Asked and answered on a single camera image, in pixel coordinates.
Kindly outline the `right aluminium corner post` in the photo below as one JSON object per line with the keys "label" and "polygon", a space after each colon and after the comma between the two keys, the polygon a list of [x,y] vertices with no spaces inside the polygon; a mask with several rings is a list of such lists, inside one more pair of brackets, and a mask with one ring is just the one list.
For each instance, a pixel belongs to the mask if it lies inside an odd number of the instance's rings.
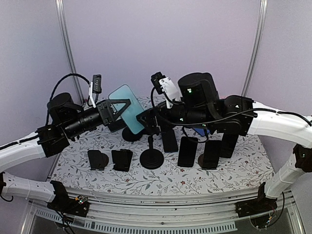
{"label": "right aluminium corner post", "polygon": [[244,80],[244,85],[243,85],[242,92],[241,92],[241,95],[244,97],[248,95],[248,91],[251,86],[254,69],[256,66],[256,60],[257,60],[258,52],[259,52],[260,45],[261,45],[263,30],[265,27],[267,8],[268,8],[268,0],[261,0],[259,12],[258,12],[258,20],[257,20],[257,25],[256,25],[253,49],[252,49],[246,77]]}

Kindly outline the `floral table mat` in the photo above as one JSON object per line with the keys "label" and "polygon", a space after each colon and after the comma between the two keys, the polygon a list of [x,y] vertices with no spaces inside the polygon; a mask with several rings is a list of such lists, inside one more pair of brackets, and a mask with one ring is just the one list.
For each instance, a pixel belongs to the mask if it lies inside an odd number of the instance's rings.
{"label": "floral table mat", "polygon": [[[274,175],[266,151],[256,136],[239,137],[231,158],[221,158],[214,170],[203,170],[195,163],[191,168],[177,164],[178,153],[165,153],[163,165],[156,170],[141,166],[139,157],[148,148],[143,136],[127,142],[121,131],[112,133],[100,126],[84,133],[59,156],[51,179],[65,187],[126,195],[198,195],[257,188]],[[91,170],[87,152],[99,150],[110,156],[113,150],[133,152],[128,172],[113,169],[113,162],[102,171]]]}

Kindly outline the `aluminium corner post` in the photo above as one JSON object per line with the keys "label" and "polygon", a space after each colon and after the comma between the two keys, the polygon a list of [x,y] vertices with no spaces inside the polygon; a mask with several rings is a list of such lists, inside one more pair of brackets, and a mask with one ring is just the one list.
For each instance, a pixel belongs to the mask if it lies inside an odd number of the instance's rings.
{"label": "aluminium corner post", "polygon": [[254,69],[256,66],[256,60],[257,60],[258,52],[259,52],[260,45],[261,45],[263,30],[265,27],[267,8],[268,8],[268,0],[261,0],[259,12],[258,12],[258,20],[257,20],[257,25],[256,25],[253,49],[252,49],[246,77],[244,80],[244,85],[243,85],[242,92],[241,92],[241,95],[244,97],[248,95],[248,91],[251,86]]}
{"label": "aluminium corner post", "polygon": [[[67,29],[67,23],[66,23],[66,17],[65,17],[65,11],[64,11],[64,3],[62,0],[55,0],[55,5],[56,5],[56,12],[57,12],[57,17],[58,17],[58,23],[60,27],[60,32],[62,36],[62,41],[64,44],[64,49],[69,65],[69,70],[70,73],[76,73],[76,66],[75,66],[75,61],[70,45],[70,39],[69,39],[69,34],[68,34],[68,29]],[[75,91],[77,93],[78,99],[80,103],[84,102],[84,97],[81,89],[81,85],[79,82],[79,78],[77,76],[73,76],[73,82],[74,82],[74,87]]]}

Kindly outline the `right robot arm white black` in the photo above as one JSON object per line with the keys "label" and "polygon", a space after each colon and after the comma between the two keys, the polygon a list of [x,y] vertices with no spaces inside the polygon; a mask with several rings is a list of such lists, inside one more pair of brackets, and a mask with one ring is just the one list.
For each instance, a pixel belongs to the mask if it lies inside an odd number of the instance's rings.
{"label": "right robot arm white black", "polygon": [[261,213],[300,176],[311,172],[312,119],[294,112],[282,111],[251,98],[230,95],[221,99],[209,73],[191,73],[174,84],[157,72],[151,76],[153,93],[166,101],[154,105],[155,114],[164,122],[182,128],[199,128],[227,137],[226,148],[238,136],[258,135],[295,143],[289,160],[260,189],[252,202]]}

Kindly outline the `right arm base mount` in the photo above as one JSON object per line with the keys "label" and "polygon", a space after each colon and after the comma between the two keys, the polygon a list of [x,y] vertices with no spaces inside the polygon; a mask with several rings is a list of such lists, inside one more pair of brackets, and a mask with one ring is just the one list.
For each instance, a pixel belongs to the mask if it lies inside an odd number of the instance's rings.
{"label": "right arm base mount", "polygon": [[268,198],[265,194],[265,184],[266,182],[263,182],[259,186],[256,198],[235,203],[235,212],[238,217],[256,215],[277,208],[277,199]]}

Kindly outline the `teal green phone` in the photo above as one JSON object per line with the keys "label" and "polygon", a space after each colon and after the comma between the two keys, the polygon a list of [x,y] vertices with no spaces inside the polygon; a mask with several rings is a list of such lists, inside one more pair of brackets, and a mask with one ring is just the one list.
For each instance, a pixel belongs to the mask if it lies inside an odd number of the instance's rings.
{"label": "teal green phone", "polygon": [[121,118],[133,134],[138,134],[144,129],[143,125],[137,121],[137,115],[144,109],[138,102],[135,94],[127,84],[124,84],[108,95],[109,99],[129,99],[130,105],[121,114]]}

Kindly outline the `front aluminium rail frame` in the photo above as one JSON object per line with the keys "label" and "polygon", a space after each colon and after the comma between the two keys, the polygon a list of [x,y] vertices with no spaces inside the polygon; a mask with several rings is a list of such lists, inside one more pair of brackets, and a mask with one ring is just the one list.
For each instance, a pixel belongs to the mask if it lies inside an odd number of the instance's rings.
{"label": "front aluminium rail frame", "polygon": [[277,200],[272,225],[268,212],[239,217],[237,202],[256,197],[255,189],[202,195],[118,195],[88,191],[86,217],[73,216],[65,228],[59,215],[39,201],[28,203],[23,234],[305,234],[290,190]]}

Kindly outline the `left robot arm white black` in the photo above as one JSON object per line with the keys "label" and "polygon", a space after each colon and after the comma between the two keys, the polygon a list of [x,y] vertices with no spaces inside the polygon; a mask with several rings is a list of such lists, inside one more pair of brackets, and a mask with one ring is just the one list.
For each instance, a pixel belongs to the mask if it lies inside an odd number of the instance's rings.
{"label": "left robot arm white black", "polygon": [[54,117],[54,122],[35,132],[2,145],[0,148],[0,195],[20,196],[54,203],[61,211],[69,211],[73,204],[61,182],[42,182],[13,176],[6,169],[24,162],[48,158],[61,153],[69,141],[100,125],[116,121],[130,106],[127,99],[108,99],[94,103],[87,110],[74,111],[68,116]]}

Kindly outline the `blue phone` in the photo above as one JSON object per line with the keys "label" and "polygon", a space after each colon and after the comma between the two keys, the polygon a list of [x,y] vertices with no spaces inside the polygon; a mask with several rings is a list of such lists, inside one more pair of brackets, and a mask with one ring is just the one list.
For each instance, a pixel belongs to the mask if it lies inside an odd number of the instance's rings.
{"label": "blue phone", "polygon": [[207,129],[193,128],[201,137],[205,137],[210,134],[210,131]]}

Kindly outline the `black round-base clamp stand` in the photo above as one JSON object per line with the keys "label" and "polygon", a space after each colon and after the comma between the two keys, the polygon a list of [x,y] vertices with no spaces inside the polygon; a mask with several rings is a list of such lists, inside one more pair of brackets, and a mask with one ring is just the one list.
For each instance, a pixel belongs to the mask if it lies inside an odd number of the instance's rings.
{"label": "black round-base clamp stand", "polygon": [[153,136],[148,136],[149,148],[143,151],[139,158],[141,166],[149,170],[154,170],[161,167],[164,162],[163,153],[157,149],[154,149],[153,143]]}

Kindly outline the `black folding stand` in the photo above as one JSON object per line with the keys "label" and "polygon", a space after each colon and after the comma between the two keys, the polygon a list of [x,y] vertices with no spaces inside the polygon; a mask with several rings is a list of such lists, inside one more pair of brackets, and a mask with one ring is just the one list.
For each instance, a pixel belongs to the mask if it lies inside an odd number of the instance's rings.
{"label": "black folding stand", "polygon": [[133,152],[127,149],[112,150],[113,169],[128,172],[132,161]]}
{"label": "black folding stand", "polygon": [[87,154],[90,163],[90,169],[104,171],[109,162],[108,156],[99,150],[88,150]]}

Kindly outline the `dark grey folding stand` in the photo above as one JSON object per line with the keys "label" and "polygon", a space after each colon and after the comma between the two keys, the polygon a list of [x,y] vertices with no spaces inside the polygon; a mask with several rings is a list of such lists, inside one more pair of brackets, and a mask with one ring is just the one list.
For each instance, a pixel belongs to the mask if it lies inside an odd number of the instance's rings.
{"label": "dark grey folding stand", "polygon": [[204,155],[203,154],[201,154],[199,157],[198,157],[198,164],[199,164],[199,166],[201,167],[201,168],[203,168],[203,159],[204,159]]}

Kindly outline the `left aluminium corner post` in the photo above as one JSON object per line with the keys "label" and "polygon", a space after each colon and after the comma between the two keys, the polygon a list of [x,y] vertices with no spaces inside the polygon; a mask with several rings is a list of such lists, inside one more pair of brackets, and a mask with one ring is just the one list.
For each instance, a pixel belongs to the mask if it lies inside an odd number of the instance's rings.
{"label": "left aluminium corner post", "polygon": [[[69,70],[70,73],[76,73],[76,66],[75,66],[75,61],[70,45],[70,39],[69,39],[69,34],[68,34],[68,29],[67,29],[67,23],[66,23],[66,17],[65,17],[65,11],[64,11],[64,3],[62,0],[55,0],[55,5],[56,5],[56,12],[57,12],[57,17],[58,17],[58,23],[60,27],[60,32],[62,36],[62,41],[64,44],[64,49],[69,65]],[[81,85],[79,82],[79,78],[77,76],[73,76],[73,82],[74,82],[74,87],[75,91],[77,93],[78,99],[80,103],[84,102],[84,97],[81,89]]]}

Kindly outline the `black phone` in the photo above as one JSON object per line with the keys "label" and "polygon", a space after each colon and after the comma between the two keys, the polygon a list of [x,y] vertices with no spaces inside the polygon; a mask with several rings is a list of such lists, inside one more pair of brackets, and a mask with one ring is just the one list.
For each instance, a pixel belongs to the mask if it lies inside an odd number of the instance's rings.
{"label": "black phone", "polygon": [[191,168],[194,165],[198,139],[183,136],[180,141],[177,165],[179,167]]}
{"label": "black phone", "polygon": [[176,141],[175,132],[173,129],[161,133],[163,149],[165,153],[174,153],[178,152],[178,145]]}
{"label": "black phone", "polygon": [[219,156],[221,158],[231,158],[236,147],[239,135],[223,134]]}
{"label": "black phone", "polygon": [[209,140],[205,143],[202,169],[216,169],[219,162],[221,140]]}
{"label": "black phone", "polygon": [[110,132],[113,133],[125,128],[126,124],[122,119],[118,119],[117,121],[110,123],[107,127],[110,130]]}

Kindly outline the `black folding stand far left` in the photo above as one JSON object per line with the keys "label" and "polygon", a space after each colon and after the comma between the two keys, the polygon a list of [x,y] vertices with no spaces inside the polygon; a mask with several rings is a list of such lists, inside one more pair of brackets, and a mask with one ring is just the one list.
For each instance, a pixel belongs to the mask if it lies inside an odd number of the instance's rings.
{"label": "black folding stand far left", "polygon": [[104,171],[109,162],[108,156],[99,150],[88,150],[87,154],[90,163],[90,169]]}

